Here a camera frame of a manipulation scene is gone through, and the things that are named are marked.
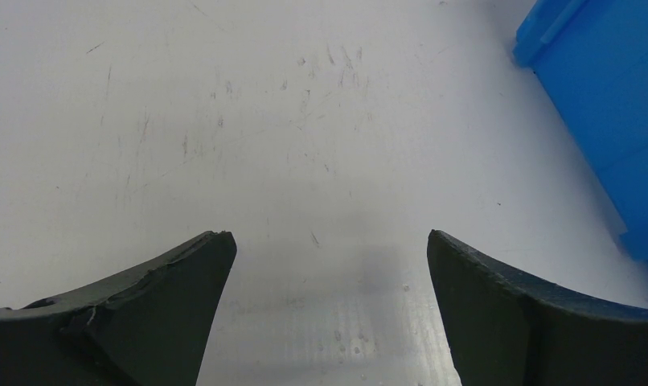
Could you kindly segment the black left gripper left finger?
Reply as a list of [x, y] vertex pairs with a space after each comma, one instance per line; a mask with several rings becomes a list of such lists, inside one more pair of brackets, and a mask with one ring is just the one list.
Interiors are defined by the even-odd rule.
[[0, 308], [0, 385], [193, 385], [237, 252], [204, 232], [78, 289]]

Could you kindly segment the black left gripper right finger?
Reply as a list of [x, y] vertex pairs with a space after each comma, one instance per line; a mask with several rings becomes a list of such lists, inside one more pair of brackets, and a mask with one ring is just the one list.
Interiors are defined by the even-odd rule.
[[439, 230], [427, 260], [464, 385], [648, 385], [648, 309], [564, 288]]

